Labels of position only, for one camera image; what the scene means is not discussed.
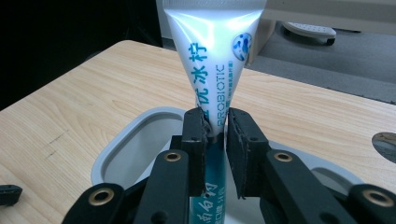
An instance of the floor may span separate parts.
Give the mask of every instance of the floor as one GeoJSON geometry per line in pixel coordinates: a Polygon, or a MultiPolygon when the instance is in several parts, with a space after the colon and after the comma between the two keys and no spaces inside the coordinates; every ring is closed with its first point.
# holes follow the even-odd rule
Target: floor
{"type": "MultiPolygon", "coordinates": [[[[396,36],[335,30],[326,39],[284,35],[280,22],[246,68],[323,88],[396,104],[396,36]]],[[[172,40],[163,45],[175,49],[172,40]]]]}

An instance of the squeeze tube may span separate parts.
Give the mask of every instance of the squeeze tube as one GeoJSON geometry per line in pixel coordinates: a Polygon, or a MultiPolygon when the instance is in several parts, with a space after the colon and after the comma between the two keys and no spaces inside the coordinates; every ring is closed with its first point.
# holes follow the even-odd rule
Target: squeeze tube
{"type": "Polygon", "coordinates": [[[210,125],[205,192],[191,198],[190,223],[224,223],[224,125],[265,0],[163,0],[172,37],[210,125]]]}

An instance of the black object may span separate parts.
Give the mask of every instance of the black object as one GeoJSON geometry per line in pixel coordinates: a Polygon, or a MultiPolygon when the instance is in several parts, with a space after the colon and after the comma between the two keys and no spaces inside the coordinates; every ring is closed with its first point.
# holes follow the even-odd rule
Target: black object
{"type": "Polygon", "coordinates": [[[0,205],[11,206],[18,202],[22,193],[22,188],[16,185],[0,186],[0,205]]]}
{"type": "MultiPolygon", "coordinates": [[[[189,196],[205,190],[189,177],[204,178],[204,163],[194,164],[191,157],[204,155],[207,129],[200,108],[187,112],[184,124],[183,135],[174,136],[171,149],[157,156],[149,178],[127,190],[114,184],[88,189],[64,223],[187,223],[189,196]],[[114,188],[110,199],[98,191],[106,188],[114,188]],[[106,203],[92,205],[96,196],[106,203]]],[[[260,197],[265,223],[396,223],[392,192],[364,184],[339,195],[321,185],[296,155],[271,149],[247,112],[230,108],[228,127],[227,154],[238,197],[260,197]]]]}
{"type": "Polygon", "coordinates": [[[0,110],[122,40],[162,47],[156,1],[6,1],[0,110]]]}

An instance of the white plastic tray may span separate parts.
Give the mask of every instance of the white plastic tray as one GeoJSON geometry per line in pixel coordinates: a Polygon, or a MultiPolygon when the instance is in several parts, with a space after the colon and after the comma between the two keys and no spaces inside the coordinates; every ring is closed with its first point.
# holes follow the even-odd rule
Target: white plastic tray
{"type": "MultiPolygon", "coordinates": [[[[101,152],[92,167],[92,184],[116,183],[125,189],[149,176],[157,154],[169,148],[172,135],[180,135],[184,110],[156,107],[133,120],[101,152]]],[[[327,187],[346,194],[362,181],[344,168],[300,150],[270,141],[276,149],[288,150],[301,158],[327,187]]],[[[238,200],[231,169],[227,166],[225,223],[263,223],[259,198],[238,200]]]]}

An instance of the wood grain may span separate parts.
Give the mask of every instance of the wood grain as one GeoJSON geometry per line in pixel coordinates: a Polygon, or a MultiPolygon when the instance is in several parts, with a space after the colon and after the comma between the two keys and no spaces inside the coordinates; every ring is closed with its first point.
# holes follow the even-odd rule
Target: wood grain
{"type": "MultiPolygon", "coordinates": [[[[0,185],[23,188],[0,223],[61,223],[91,186],[101,150],[157,106],[190,109],[191,85],[176,52],[120,42],[0,112],[0,185]]],[[[269,139],[333,161],[396,192],[396,164],[373,148],[396,133],[396,107],[245,69],[232,102],[269,139]]]]}

